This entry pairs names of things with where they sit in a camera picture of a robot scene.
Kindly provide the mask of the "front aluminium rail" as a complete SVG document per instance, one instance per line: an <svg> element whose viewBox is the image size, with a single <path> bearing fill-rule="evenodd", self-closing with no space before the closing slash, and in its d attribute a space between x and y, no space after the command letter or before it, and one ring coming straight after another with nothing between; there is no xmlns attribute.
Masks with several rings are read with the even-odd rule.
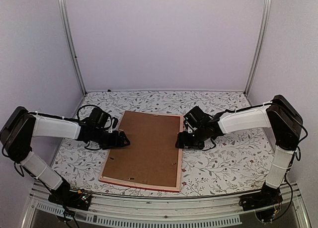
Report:
<svg viewBox="0 0 318 228"><path fill-rule="evenodd" d="M24 228L310 228L312 226L296 183L282 185L278 219L259 221L270 207L245 211L240 194L203 197L132 197L93 193L87 210L49 202L48 191L35 183L22 218Z"/></svg>

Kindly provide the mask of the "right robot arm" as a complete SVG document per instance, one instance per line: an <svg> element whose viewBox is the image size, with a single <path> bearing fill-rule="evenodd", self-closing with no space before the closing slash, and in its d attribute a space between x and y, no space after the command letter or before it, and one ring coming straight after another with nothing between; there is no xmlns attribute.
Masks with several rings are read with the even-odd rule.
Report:
<svg viewBox="0 0 318 228"><path fill-rule="evenodd" d="M191 131L177 135L175 146L178 149L203 150L205 141L232 132L270 128L275 138L275 153L269 174L264 182L264 190L257 195L261 206L268 206L276 198L276 191L290 169L294 153L302 141L303 119L289 101L282 95L260 105L239 110L225 110L215 115L205 113L195 106L184 115L184 125Z"/></svg>

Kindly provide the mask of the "floral patterned table cover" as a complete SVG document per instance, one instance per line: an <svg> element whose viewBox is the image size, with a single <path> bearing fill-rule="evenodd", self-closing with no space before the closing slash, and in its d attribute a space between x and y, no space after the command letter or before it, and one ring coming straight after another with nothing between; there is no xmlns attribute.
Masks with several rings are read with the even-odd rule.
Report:
<svg viewBox="0 0 318 228"><path fill-rule="evenodd" d="M82 102L81 118L91 105L120 118L124 111L184 115L195 106L208 114L249 106L241 92L209 91L113 91L91 92ZM184 150L181 165L181 190L176 197L233 194L260 189L269 172L273 149L262 129L238 131L206 142L207 152ZM172 197L160 192L116 186L100 182L100 171L107 151L85 149L84 144L65 139L52 163L73 188L126 196Z"/></svg>

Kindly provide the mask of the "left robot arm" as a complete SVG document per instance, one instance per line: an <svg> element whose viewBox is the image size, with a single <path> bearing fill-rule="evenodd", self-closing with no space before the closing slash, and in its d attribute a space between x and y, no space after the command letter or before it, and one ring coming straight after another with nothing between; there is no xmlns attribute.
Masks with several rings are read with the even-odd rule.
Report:
<svg viewBox="0 0 318 228"><path fill-rule="evenodd" d="M80 119L66 118L28 111L18 106L0 131L2 154L35 179L54 191L63 205L70 205L74 195L70 184L55 172L31 147L34 137L64 138L89 144L95 142L99 149L122 148L130 144L123 131L115 129L118 120L98 106L93 106L89 116Z"/></svg>

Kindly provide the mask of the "right aluminium corner post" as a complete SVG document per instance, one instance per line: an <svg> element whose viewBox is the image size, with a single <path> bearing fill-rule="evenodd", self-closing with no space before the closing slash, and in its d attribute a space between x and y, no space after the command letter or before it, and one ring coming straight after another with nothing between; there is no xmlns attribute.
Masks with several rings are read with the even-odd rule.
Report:
<svg viewBox="0 0 318 228"><path fill-rule="evenodd" d="M260 29L259 29L259 33L258 33L256 47L255 47L255 51L253 54L247 82L246 82L245 89L244 89L244 94L247 97L249 96L249 94L251 92L253 81L254 81L254 78L256 75L256 70L258 67L259 60L260 60L262 46L263 46L263 42L265 39L266 29L267 29L267 25L268 25L268 21L269 21L269 17L270 17L271 3L272 3L272 0L264 0Z"/></svg>

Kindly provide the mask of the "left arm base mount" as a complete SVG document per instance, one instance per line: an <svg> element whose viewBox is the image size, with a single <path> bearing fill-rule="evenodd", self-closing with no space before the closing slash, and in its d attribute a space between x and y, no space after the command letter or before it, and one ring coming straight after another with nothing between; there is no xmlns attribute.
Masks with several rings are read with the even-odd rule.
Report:
<svg viewBox="0 0 318 228"><path fill-rule="evenodd" d="M48 201L51 203L64 205L68 208L75 208L88 211L91 204L91 193L84 189L71 191L70 189L52 190Z"/></svg>

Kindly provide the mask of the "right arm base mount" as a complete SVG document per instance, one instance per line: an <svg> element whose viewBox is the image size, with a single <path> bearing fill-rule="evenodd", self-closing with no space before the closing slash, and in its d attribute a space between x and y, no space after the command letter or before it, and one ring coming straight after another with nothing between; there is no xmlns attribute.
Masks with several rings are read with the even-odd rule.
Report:
<svg viewBox="0 0 318 228"><path fill-rule="evenodd" d="M276 218L282 208L282 202L280 189L264 184L259 192L240 196L238 204L244 211L254 210L260 222L268 223Z"/></svg>

